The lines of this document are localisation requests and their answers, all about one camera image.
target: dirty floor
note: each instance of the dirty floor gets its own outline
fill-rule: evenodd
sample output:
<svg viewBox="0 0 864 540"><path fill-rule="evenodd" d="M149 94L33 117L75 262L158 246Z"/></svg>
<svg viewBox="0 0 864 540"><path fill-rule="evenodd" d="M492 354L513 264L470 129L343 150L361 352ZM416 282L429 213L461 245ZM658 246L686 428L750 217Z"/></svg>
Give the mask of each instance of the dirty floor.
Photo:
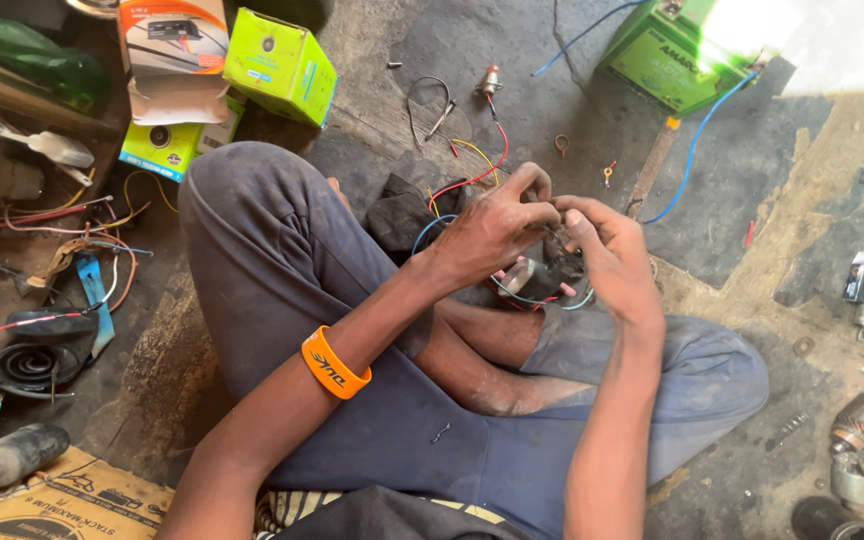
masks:
<svg viewBox="0 0 864 540"><path fill-rule="evenodd" d="M557 41L570 39L610 6L566 0L339 2L319 35L342 76L325 129L251 105L237 139L270 141L303 154L323 174L339 178L362 219L391 172L435 190L484 170L480 156L462 148L456 157L444 137L415 147L405 95L420 76L446 80L459 103L442 132L498 157L501 138L473 96L486 66L495 63L507 86L496 94L510 138L502 170L534 161L549 171L555 192L592 195L623 209L665 117L594 73L619 18L587 35L568 61L528 76L558 50ZM403 66L388 70L389 61ZM772 387L761 412L650 491L648 538L791 538L793 502L828 493L817 485L828 484L834 413L864 389L864 346L856 341L851 308L838 300L853 255L864 250L864 88L803 92L822 75L804 69L777 59L756 86L722 106L702 135L702 153L681 201L646 228L666 312L736 329L762 353ZM799 92L786 95L793 87ZM413 99L416 122L428 126L444 93L420 85ZM704 114L686 118L679 128L643 216L657 214L670 200ZM571 140L565 157L552 144L558 134ZM611 161L618 165L606 190L601 170ZM123 167L117 176L125 172ZM111 189L120 189L120 182ZM175 185L166 186L170 198L175 192ZM150 186L147 197L154 196ZM745 248L750 221L754 235ZM196 442L232 401L174 214L153 202L123 239L154 256L140 258L136 282L115 319L118 336L79 377L75 398L55 408L37 404L31 413L55 418L78 446L111 464L175 485ZM806 358L792 351L802 337L816 343ZM792 419L797 427L784 430Z"/></svg>

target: knee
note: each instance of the knee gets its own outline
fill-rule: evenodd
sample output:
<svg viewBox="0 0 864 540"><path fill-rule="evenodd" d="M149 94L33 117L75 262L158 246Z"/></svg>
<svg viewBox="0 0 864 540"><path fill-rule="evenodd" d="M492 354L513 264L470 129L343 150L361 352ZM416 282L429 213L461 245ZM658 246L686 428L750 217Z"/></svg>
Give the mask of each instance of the knee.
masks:
<svg viewBox="0 0 864 540"><path fill-rule="evenodd" d="M256 206L279 218L305 215L310 194L328 188L322 174L298 155L265 142L243 141L196 157L179 187L178 203L185 215L208 209L234 223Z"/></svg>
<svg viewBox="0 0 864 540"><path fill-rule="evenodd" d="M769 398L769 372L744 337L710 321L669 316L664 362L680 375L702 377L719 392L714 408L742 417L760 410Z"/></svg>

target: plastic bottle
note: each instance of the plastic bottle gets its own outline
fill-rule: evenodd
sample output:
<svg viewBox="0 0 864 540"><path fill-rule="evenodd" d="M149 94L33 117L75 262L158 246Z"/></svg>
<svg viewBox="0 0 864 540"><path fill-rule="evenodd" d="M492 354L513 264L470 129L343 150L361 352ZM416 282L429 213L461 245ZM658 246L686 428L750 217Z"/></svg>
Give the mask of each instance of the plastic bottle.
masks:
<svg viewBox="0 0 864 540"><path fill-rule="evenodd" d="M95 161L95 157L92 156L85 144L52 131L42 131L39 134L29 136L3 131L0 132L0 137L24 142L29 145L30 150L44 154L46 158L57 164L88 167Z"/></svg>
<svg viewBox="0 0 864 540"><path fill-rule="evenodd" d="M78 49L62 48L24 24L1 17L0 65L83 111L108 94L111 86L99 60Z"/></svg>

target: green battery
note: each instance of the green battery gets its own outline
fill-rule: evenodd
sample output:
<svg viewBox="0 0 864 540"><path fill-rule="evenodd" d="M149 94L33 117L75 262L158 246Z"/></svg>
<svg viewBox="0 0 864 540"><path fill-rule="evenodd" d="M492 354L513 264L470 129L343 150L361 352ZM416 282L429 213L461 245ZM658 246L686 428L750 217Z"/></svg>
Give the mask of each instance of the green battery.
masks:
<svg viewBox="0 0 864 540"><path fill-rule="evenodd" d="M762 43L729 50L714 42L704 25L716 3L655 0L637 6L615 32L598 68L669 117L684 117L713 103L771 57ZM715 32L727 33L721 28Z"/></svg>

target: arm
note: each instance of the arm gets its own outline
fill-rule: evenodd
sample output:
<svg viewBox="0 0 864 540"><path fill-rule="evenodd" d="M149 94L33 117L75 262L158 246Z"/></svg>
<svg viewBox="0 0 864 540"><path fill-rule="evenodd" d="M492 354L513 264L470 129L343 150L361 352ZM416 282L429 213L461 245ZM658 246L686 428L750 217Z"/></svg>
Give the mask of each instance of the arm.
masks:
<svg viewBox="0 0 864 540"><path fill-rule="evenodd" d="M564 538L642 538L652 408L666 318L642 227L602 202L559 197L615 339L565 480Z"/></svg>
<svg viewBox="0 0 864 540"><path fill-rule="evenodd" d="M533 185L548 201L551 181L527 163L331 325L324 335L336 357L361 375L420 313L535 243L543 229L528 224L558 223L549 202L520 202ZM251 538L259 486L340 402L309 371L302 352L294 353L198 443L157 538Z"/></svg>

